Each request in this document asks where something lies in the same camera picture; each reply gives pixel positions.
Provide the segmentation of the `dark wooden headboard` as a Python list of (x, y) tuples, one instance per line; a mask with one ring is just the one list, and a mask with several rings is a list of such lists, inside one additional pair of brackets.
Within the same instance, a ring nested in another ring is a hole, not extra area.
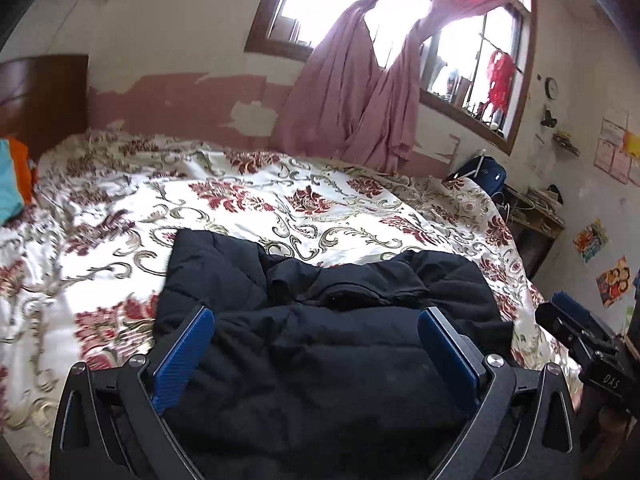
[(1, 135), (28, 147), (35, 162), (88, 129), (86, 54), (18, 58), (0, 65)]

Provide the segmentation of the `pink curtain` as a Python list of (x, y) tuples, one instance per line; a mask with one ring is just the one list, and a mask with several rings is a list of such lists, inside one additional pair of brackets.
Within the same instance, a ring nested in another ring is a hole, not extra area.
[(418, 124), (420, 45), (453, 21), (485, 14), (509, 1), (433, 0), (430, 12), (416, 21), (396, 60), (384, 70), (340, 159), (382, 172), (395, 172), (408, 162)]
[(273, 151), (340, 156), (382, 76), (364, 21), (377, 3), (356, 0), (311, 52), (271, 131)]

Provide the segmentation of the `red hanging decoration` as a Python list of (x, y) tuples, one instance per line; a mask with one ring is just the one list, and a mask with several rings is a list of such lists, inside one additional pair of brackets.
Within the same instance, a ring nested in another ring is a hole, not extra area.
[(491, 107), (492, 114), (506, 112), (509, 106), (512, 80), (515, 72), (516, 65), (510, 54), (500, 49), (492, 52), (487, 67), (489, 88), (483, 113), (486, 112), (488, 107)]

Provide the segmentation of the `brown framed window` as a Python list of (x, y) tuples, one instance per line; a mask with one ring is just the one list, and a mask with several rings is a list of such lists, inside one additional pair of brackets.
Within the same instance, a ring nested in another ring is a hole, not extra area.
[[(245, 49), (306, 61), (342, 12), (356, 0), (260, 0)], [(433, 0), (381, 0), (364, 17), (378, 64), (392, 64), (411, 26)], [(512, 152), (524, 114), (537, 40), (537, 0), (511, 0), (480, 16), (447, 24), (420, 45), (420, 101)], [(506, 112), (491, 113), (487, 67), (500, 49), (516, 65)]]

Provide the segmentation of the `pink left curtain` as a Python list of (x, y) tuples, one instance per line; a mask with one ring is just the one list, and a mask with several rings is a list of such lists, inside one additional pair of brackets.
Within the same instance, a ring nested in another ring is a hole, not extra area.
[(356, 0), (311, 52), (271, 131), (273, 151), (340, 156), (382, 76), (364, 21), (377, 3)]

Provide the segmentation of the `wooden side desk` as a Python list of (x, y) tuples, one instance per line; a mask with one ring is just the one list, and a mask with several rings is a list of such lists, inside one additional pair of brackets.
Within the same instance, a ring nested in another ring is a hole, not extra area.
[(506, 184), (500, 205), (525, 273), (532, 280), (564, 231), (564, 221)]

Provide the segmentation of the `round wall clock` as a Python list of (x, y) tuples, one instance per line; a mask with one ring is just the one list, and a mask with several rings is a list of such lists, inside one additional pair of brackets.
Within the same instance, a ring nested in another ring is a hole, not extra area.
[(555, 101), (559, 97), (559, 85), (553, 77), (547, 77), (544, 80), (544, 93), (550, 101)]

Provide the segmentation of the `orange brown blue pillow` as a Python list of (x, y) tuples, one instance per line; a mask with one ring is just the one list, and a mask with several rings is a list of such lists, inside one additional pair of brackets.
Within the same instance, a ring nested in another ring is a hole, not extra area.
[(2, 138), (0, 148), (0, 222), (4, 226), (32, 201), (36, 173), (24, 143)]

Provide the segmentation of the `colourful cartoon wall poster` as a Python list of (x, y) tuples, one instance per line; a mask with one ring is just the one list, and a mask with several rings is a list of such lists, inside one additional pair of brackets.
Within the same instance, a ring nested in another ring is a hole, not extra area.
[(608, 244), (608, 233), (600, 219), (594, 220), (585, 229), (576, 234), (573, 240), (583, 263), (588, 263)]

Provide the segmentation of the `white paper wall sheets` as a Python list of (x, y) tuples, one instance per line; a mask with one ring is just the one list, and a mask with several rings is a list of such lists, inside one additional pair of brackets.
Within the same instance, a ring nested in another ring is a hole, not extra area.
[(639, 186), (639, 130), (626, 110), (609, 107), (602, 118), (593, 165), (621, 184)]

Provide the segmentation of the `small wall shelf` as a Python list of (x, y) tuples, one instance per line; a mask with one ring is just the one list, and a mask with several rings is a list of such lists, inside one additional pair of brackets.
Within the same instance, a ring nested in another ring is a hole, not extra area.
[(555, 132), (552, 134), (552, 140), (563, 150), (568, 151), (570, 154), (573, 154), (576, 157), (580, 156), (579, 148), (574, 145), (568, 133), (563, 131)]

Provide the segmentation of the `blue backpack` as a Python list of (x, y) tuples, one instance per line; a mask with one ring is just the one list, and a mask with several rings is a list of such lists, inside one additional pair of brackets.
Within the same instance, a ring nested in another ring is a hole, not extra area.
[(446, 177), (447, 181), (468, 178), (482, 188), (489, 196), (494, 196), (506, 183), (506, 170), (493, 157), (478, 155), (468, 160), (457, 171)]

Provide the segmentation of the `pink right curtain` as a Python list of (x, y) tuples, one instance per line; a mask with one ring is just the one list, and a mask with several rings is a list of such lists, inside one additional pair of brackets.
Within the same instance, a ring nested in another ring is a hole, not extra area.
[(395, 172), (408, 162), (418, 124), (420, 45), (453, 21), (485, 14), (509, 1), (433, 0), (430, 12), (416, 21), (396, 60), (384, 70), (340, 159), (382, 172)]

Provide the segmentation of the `dark navy padded jacket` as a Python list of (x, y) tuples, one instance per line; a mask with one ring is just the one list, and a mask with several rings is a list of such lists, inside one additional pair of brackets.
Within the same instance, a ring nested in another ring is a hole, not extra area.
[(207, 479), (423, 479), (465, 414), (420, 344), (419, 314), (439, 308), (480, 350), (511, 353), (480, 269), (448, 252), (322, 268), (181, 230), (154, 336), (200, 305), (215, 333), (166, 419)]

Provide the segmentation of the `floral white red bedspread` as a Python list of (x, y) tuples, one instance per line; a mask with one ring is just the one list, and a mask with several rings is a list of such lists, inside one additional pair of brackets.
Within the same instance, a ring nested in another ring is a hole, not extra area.
[(538, 289), (491, 198), (473, 181), (376, 174), (318, 159), (91, 130), (38, 164), (32, 201), (1, 229), (1, 434), (29, 478), (49, 474), (73, 363), (149, 349), (178, 229), (251, 240), (315, 266), (439, 250), (474, 261), (513, 323), (516, 362), (578, 365), (534, 313)]

